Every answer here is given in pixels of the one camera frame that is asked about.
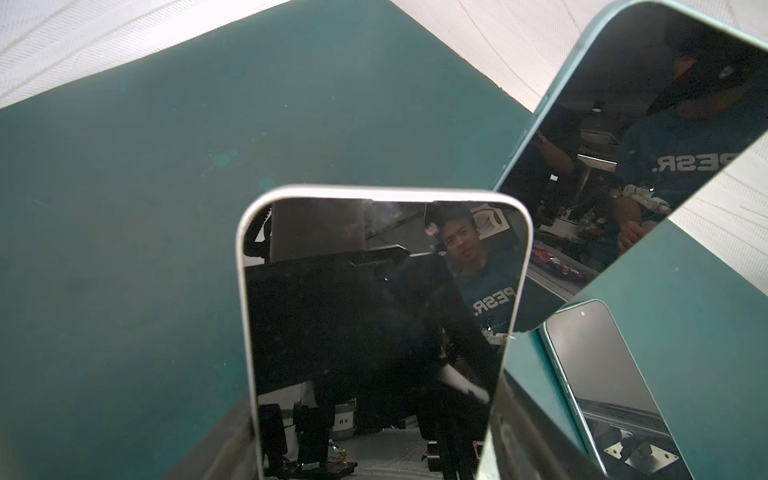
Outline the silver phone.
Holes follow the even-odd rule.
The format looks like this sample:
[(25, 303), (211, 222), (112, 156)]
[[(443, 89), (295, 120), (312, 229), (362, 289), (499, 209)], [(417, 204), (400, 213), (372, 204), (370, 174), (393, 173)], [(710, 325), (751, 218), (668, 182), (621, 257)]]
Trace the silver phone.
[(533, 244), (498, 192), (292, 185), (236, 234), (260, 479), (472, 479)]

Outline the teal phone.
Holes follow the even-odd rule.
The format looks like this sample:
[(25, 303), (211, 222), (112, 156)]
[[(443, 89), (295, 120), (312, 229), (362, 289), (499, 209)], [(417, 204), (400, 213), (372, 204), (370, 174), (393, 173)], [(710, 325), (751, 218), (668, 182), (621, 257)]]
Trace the teal phone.
[(608, 478), (694, 478), (602, 301), (565, 307), (539, 332), (588, 455)]

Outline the dark phone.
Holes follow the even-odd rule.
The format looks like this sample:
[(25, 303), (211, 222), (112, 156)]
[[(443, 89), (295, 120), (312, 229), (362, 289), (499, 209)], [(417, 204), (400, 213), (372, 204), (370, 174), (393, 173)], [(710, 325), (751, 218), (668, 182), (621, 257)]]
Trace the dark phone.
[(767, 129), (767, 50), (668, 1), (573, 52), (501, 183), (535, 227), (515, 330), (538, 327)]

